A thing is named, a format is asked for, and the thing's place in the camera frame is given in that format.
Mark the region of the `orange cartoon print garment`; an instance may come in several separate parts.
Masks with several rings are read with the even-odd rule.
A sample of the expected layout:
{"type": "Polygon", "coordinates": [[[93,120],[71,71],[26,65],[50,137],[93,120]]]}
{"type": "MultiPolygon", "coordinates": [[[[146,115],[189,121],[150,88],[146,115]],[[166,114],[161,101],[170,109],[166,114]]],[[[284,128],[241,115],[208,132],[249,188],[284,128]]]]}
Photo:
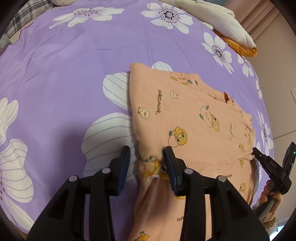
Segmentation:
{"type": "Polygon", "coordinates": [[[252,117],[197,74],[130,66],[140,189],[130,240],[178,240],[185,198],[171,190],[163,150],[203,176],[223,175],[250,204],[255,185],[252,117]]]}

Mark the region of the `purple floral bed sheet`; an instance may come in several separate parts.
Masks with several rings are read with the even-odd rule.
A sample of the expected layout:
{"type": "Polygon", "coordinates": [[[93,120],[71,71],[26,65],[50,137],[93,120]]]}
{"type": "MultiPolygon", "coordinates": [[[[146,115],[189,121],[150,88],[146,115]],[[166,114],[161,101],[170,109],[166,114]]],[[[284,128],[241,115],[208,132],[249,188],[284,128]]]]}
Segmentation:
{"type": "Polygon", "coordinates": [[[65,179],[94,174],[130,145],[126,185],[112,198],[126,238],[139,189],[129,67],[197,73],[253,118],[273,154],[258,77],[222,35],[161,1],[77,1],[43,11],[1,54],[1,208],[22,237],[65,179]]]}

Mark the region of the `orange plush cushion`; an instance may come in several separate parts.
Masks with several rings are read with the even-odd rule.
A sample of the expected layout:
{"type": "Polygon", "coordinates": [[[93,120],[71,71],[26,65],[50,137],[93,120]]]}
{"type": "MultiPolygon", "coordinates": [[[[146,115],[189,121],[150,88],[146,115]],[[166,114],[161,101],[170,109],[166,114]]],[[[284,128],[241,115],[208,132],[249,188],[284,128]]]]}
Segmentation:
{"type": "Polygon", "coordinates": [[[249,49],[241,46],[239,43],[234,40],[223,36],[219,31],[213,30],[213,32],[218,35],[231,49],[233,49],[237,54],[244,57],[256,57],[258,49],[256,47],[249,49]]]}

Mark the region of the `pink curtain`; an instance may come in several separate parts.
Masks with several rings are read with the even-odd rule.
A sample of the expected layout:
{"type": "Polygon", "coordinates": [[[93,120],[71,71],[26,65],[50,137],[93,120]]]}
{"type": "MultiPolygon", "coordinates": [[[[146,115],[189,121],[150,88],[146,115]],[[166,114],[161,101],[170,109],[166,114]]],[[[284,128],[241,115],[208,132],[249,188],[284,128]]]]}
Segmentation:
{"type": "Polygon", "coordinates": [[[280,14],[278,8],[268,0],[228,0],[223,6],[234,12],[236,20],[255,42],[270,35],[270,27],[280,14]]]}

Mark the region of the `white plush goose toy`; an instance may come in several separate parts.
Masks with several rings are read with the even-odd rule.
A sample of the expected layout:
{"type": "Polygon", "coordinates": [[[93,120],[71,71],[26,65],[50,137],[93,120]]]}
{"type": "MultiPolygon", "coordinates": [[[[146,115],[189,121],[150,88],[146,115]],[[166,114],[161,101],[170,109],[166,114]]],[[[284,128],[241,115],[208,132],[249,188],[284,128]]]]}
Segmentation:
{"type": "Polygon", "coordinates": [[[236,20],[233,11],[207,1],[171,1],[164,3],[183,9],[200,21],[208,23],[223,36],[234,40],[241,46],[252,49],[256,47],[252,37],[236,20]]]}

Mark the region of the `grey plaid blanket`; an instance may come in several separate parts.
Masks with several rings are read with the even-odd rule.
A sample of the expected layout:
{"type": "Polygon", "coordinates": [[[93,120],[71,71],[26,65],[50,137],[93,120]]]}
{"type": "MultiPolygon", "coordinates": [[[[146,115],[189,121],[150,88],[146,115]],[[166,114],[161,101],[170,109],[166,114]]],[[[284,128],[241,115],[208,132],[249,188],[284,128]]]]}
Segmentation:
{"type": "Polygon", "coordinates": [[[29,0],[13,17],[4,34],[11,38],[25,24],[42,13],[52,9],[55,5],[48,0],[29,0]]]}

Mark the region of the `white wall socket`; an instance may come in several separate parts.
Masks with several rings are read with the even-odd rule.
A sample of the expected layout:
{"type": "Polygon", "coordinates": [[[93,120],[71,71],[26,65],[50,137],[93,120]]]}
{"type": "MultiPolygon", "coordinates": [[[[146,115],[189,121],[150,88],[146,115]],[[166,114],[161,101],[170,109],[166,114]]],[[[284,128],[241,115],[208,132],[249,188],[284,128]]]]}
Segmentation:
{"type": "Polygon", "coordinates": [[[296,87],[294,87],[290,92],[291,92],[291,94],[293,96],[293,99],[294,99],[294,101],[296,103],[296,87]]]}

